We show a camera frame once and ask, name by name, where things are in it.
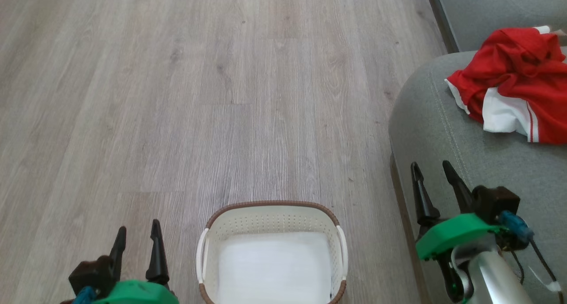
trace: brown basket rim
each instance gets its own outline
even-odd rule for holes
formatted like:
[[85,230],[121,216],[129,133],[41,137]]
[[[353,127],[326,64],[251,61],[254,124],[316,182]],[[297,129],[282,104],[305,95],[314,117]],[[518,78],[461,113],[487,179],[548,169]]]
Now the brown basket rim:
[[[332,300],[328,304],[338,304],[339,300],[341,300],[342,296],[345,294],[346,291],[346,280],[341,281],[341,286],[338,288],[337,295],[334,296]],[[205,300],[206,304],[215,304],[207,294],[207,290],[205,288],[205,284],[199,284],[199,292],[201,293],[201,297]]]
[[244,202],[244,203],[235,203],[235,204],[231,204],[231,205],[227,205],[226,207],[221,208],[219,211],[216,211],[209,219],[209,221],[206,224],[206,228],[210,229],[211,226],[213,225],[213,222],[223,213],[227,212],[227,211],[231,211],[234,209],[242,209],[244,207],[275,207],[275,206],[285,206],[285,207],[312,207],[315,209],[319,209],[321,211],[323,211],[324,213],[326,213],[326,215],[328,215],[328,217],[330,217],[331,221],[333,221],[333,224],[335,226],[338,226],[338,219],[337,217],[333,214],[333,212],[328,209],[327,207],[324,207],[323,205],[320,205],[318,203],[312,203],[312,202],[303,202],[303,201],[257,201],[257,202]]

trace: white laundry basket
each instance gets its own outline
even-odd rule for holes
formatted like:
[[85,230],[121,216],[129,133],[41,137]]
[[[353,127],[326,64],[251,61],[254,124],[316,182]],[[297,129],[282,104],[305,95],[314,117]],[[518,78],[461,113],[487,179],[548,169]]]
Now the white laundry basket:
[[348,251],[337,218],[322,205],[240,203],[209,219],[196,269],[207,304],[336,304]]

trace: gray sofa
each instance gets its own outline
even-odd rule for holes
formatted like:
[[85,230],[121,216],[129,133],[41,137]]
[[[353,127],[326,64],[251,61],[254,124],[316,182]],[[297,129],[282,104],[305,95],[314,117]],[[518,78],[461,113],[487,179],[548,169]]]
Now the gray sofa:
[[448,52],[478,50],[490,33],[505,27],[550,25],[567,31],[567,0],[429,1]]
[[[567,0],[441,1],[443,13],[447,13],[446,25],[458,50],[480,47],[492,31],[501,27],[551,24],[567,29]],[[421,66],[399,94],[389,122],[389,135],[405,197],[405,206],[400,207],[407,208],[415,239],[419,226],[409,168],[413,161],[419,163],[429,196],[443,217],[459,214],[454,193],[443,173],[443,160],[452,163],[470,189],[477,185],[508,187],[522,198],[518,214],[535,230],[535,241],[565,289],[567,146],[528,143],[525,136],[516,133],[484,132],[480,123],[466,116],[456,106],[443,80],[464,68],[473,55],[474,51],[458,52],[434,59]],[[524,288],[533,302],[557,303],[557,294],[547,291],[528,268],[550,282],[532,248],[518,252],[518,257],[526,272]],[[509,262],[517,270],[515,262]],[[437,263],[421,262],[416,269],[418,274],[419,270],[423,272],[427,285],[429,299],[424,300],[450,303]]]

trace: sofa seam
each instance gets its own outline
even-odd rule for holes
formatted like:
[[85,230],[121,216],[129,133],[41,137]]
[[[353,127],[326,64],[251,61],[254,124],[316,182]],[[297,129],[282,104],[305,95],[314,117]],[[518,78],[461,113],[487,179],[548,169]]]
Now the sofa seam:
[[457,163],[459,164],[459,169],[461,171],[461,173],[464,173],[466,176],[466,179],[468,180],[468,185],[470,185],[471,181],[470,181],[470,174],[468,173],[468,169],[466,168],[466,165],[464,163],[464,161],[462,160],[462,154],[460,152],[459,149],[459,145],[456,143],[455,140],[455,134],[453,133],[452,129],[451,129],[451,125],[449,123],[449,119],[447,118],[447,113],[445,112],[445,108],[443,107],[442,103],[441,103],[441,97],[439,96],[439,92],[438,92],[438,88],[437,88],[437,83],[435,83],[435,80],[432,79],[432,73],[431,70],[429,70],[429,72],[427,73],[427,79],[429,80],[429,86],[433,86],[433,88],[430,87],[431,92],[435,98],[435,102],[437,104],[437,111],[441,117],[441,122],[443,123],[443,128],[445,129],[445,133],[447,134],[447,137],[449,138],[449,143],[451,145],[451,148],[453,150],[453,154],[455,155],[455,158],[457,160]]

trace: clothing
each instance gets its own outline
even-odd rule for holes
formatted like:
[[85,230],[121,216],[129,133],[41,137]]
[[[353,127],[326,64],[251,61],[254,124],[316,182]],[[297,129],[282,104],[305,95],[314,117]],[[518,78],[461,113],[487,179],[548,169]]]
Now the clothing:
[[549,27],[495,31],[446,82],[457,105],[488,132],[567,143],[567,64]]

